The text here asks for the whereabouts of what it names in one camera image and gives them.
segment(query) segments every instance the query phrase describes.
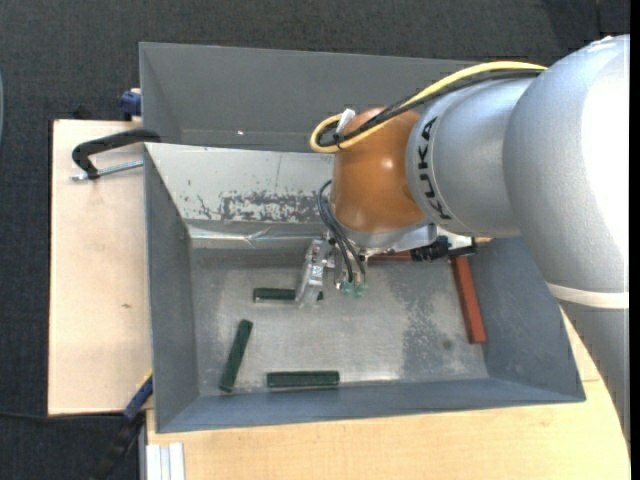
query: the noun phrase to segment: wooden board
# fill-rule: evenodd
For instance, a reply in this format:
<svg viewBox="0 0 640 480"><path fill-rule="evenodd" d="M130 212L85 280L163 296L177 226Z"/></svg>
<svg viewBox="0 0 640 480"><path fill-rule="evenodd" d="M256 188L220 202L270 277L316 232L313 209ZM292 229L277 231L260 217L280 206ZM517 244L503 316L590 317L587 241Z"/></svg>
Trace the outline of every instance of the wooden board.
<svg viewBox="0 0 640 480"><path fill-rule="evenodd" d="M142 169L73 182L76 144L139 123L55 121L51 193L50 415L122 410L151 367ZM141 158L141 146L95 157Z"/></svg>
<svg viewBox="0 0 640 480"><path fill-rule="evenodd" d="M602 381L584 403L156 434L184 443L188 480L558 479L630 476L626 446Z"/></svg>

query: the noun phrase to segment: black cable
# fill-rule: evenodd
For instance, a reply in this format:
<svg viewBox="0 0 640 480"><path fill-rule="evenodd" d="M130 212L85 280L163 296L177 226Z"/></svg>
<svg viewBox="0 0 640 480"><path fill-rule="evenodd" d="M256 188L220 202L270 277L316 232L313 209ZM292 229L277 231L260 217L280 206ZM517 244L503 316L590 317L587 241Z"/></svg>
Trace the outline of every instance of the black cable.
<svg viewBox="0 0 640 480"><path fill-rule="evenodd" d="M394 117L406 112L407 110L411 110L419 105L423 105L424 103L427 103L429 101L432 101L436 98L440 98L441 96L445 96L446 94L450 94L454 91L458 91L461 89L466 89L467 87L470 87L472 85L475 85L477 83L480 82L486 82L486 81L491 81L491 80L505 80L505 79L510 79L510 78L522 78L522 77L531 77L533 75L533 73L535 73L535 71L530 70L530 69L523 69L523 70L512 70L512 71L489 71L489 72L485 72L485 73L479 73L477 75L474 75L473 77L469 77L466 78L464 80L460 80L458 82L454 82L450 85L447 85L446 87L443 87L442 89L440 89L439 91L436 91L433 94L430 94L428 96L425 96L424 98L420 98L416 101L414 101L413 103L404 106L406 104L407 101L409 101L411 98L413 98L415 96L415 94L408 96L406 98L403 98L402 100L389 105L388 107L386 107L384 110L382 110L382 112L380 112L379 114L376 114L375 116L373 116L371 119L369 119L368 121L365 121L363 124L361 124L358 128L356 128L355 130L345 134L342 137L336 137L336 134L332 134L331 136L331 144L323 144L322 143L322 138L323 135L325 135L328 131L330 130L335 130L336 128L336 124L332 124L327 126L324 130L322 130L319 134L318 134L318 145L320 146L327 146L327 145L337 145L339 146L340 141L345 141L345 140L349 140L352 139L354 137L356 137L357 135L361 134L362 132L365 132L371 128L373 128L374 126L377 126L379 124L382 124L390 119L393 119Z"/></svg>
<svg viewBox="0 0 640 480"><path fill-rule="evenodd" d="M342 257L344 258L344 261L347 265L347 275L349 277L349 282L351 283L353 281L353 268L351 267L351 262L349 261L349 255L347 254L347 250L345 248L344 243L342 242L342 240L340 240L340 237L338 236L335 229L333 228L333 224L331 223L328 215L325 213L326 209L322 204L322 190L318 192L318 212L320 213L320 218L322 219L322 222L325 223L325 225L329 228L329 230L334 235L333 240L338 245L338 249L340 249L340 254L342 254Z"/></svg>
<svg viewBox="0 0 640 480"><path fill-rule="evenodd" d="M594 14L596 18L596 28L598 29L598 38L602 39L604 37L604 30L602 30L602 18L600 13L600 0L594 1Z"/></svg>
<svg viewBox="0 0 640 480"><path fill-rule="evenodd" d="M322 200L322 193L326 190L326 188L331 185L331 180L327 181L324 185L322 185L322 187L320 188L319 191L319 203L321 205L323 205L323 200ZM351 245L351 242L349 241L349 239L347 238L347 236L344 233L344 230L342 229L341 224L338 222L338 219L336 219L335 215L333 214L333 212L331 211L331 208L329 208L328 206L324 207L324 210L327 214L327 216L329 217L329 220L332 222L333 224L333 228L335 229L335 231L338 232L340 238L344 241L344 243L346 244L347 248L349 249L349 252L353 255L354 260L356 261L356 263L358 264L358 268L360 269L360 272L362 272L362 275L365 275L365 268L364 268L364 264L362 263L362 260L360 259L360 255L356 252L355 248Z"/></svg>

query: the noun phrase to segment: gray floor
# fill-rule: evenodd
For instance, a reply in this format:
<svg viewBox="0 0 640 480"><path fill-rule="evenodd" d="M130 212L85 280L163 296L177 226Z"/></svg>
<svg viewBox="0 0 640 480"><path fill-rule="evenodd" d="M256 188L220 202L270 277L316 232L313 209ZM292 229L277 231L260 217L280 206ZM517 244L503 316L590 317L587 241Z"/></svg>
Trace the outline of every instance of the gray floor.
<svg viewBox="0 0 640 480"><path fill-rule="evenodd" d="M630 0L598 2L0 0L0 477L86 478L117 428L16 413L46 413L49 121L121 118L138 41L550 63L629 32ZM114 478L135 478L136 463Z"/></svg>

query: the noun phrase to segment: dark green block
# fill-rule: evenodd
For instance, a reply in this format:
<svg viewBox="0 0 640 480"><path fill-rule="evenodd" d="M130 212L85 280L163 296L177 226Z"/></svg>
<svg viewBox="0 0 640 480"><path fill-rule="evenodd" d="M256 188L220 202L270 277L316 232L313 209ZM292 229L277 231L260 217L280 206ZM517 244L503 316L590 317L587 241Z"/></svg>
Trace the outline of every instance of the dark green block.
<svg viewBox="0 0 640 480"><path fill-rule="evenodd" d="M238 325L236 337L233 340L231 351L229 352L229 357L227 359L227 364L224 367L222 378L218 384L218 387L226 393L233 393L233 386L236 382L238 371L240 370L244 351L247 348L247 343L249 343L249 336L251 335L252 328L253 323L249 320L242 320L240 325Z"/></svg>
<svg viewBox="0 0 640 480"><path fill-rule="evenodd" d="M271 372L267 374L267 386L280 388L322 388L340 384L340 373L333 370Z"/></svg>

